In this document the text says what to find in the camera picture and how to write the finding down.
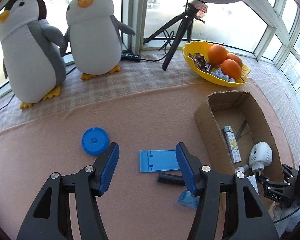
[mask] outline cardboard box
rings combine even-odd
[[[212,168],[219,173],[233,175],[235,168],[248,164],[252,147],[266,142],[272,149],[272,163],[264,168],[264,175],[273,181],[284,181],[279,152],[262,109],[253,96],[244,91],[221,91],[207,96],[194,113]],[[231,126],[236,135],[243,121],[247,124],[238,140],[242,161],[232,164],[222,128]],[[272,200],[263,197],[263,188],[258,185],[259,195],[269,209]]]

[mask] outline penguin beak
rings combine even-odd
[[[89,7],[93,3],[93,0],[79,0],[78,5],[82,8]]]
[[[0,22],[4,23],[5,20],[8,18],[9,16],[9,10],[4,10],[2,14],[0,14]]]

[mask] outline metal screw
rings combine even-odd
[[[57,172],[52,173],[50,176],[51,179],[56,179],[57,177],[59,177],[59,173]]]
[[[237,177],[240,178],[240,179],[244,178],[244,173],[240,172],[240,171],[237,172]]]
[[[87,166],[87,167],[84,168],[84,171],[85,172],[91,172],[91,171],[93,171],[93,167],[92,166]]]
[[[208,171],[211,170],[211,168],[210,168],[209,166],[207,166],[207,165],[202,166],[201,169],[202,169],[203,171],[205,171],[205,172],[208,172]]]

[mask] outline penguin foot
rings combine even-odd
[[[20,105],[20,109],[26,109],[28,107],[31,107],[33,104],[32,103],[24,103],[22,102]]]
[[[113,69],[111,69],[110,71],[109,71],[109,73],[110,74],[113,74],[114,72],[120,72],[120,67],[119,67],[119,65],[116,65]]]
[[[56,85],[48,94],[46,94],[42,100],[45,101],[48,98],[58,97],[60,95],[60,85]]]
[[[93,78],[93,77],[96,77],[97,75],[90,75],[90,74],[85,74],[85,73],[82,73],[82,75],[81,75],[81,79],[82,80],[85,80],[85,79],[87,79],[87,80],[89,80],[90,78]]]

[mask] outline tripod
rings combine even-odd
[[[185,10],[185,12],[175,16],[173,19],[171,19],[169,22],[167,22],[165,25],[163,25],[160,29],[158,29],[154,34],[152,34],[149,38],[145,39],[143,42],[143,44],[146,44],[146,43],[152,41],[156,36],[158,36],[164,30],[171,27],[173,24],[177,23],[178,21],[180,21],[182,19],[181,24],[179,25],[178,31],[175,35],[175,39],[174,39],[168,53],[166,54],[165,60],[162,64],[163,70],[167,69],[167,67],[168,67],[175,51],[177,50],[184,34],[186,33],[186,31],[187,31],[187,40],[188,40],[188,42],[191,41],[193,19],[202,21],[204,23],[203,20],[197,18],[197,12],[199,11],[199,9],[195,8],[190,3],[188,3],[186,6],[187,6],[187,9]]]

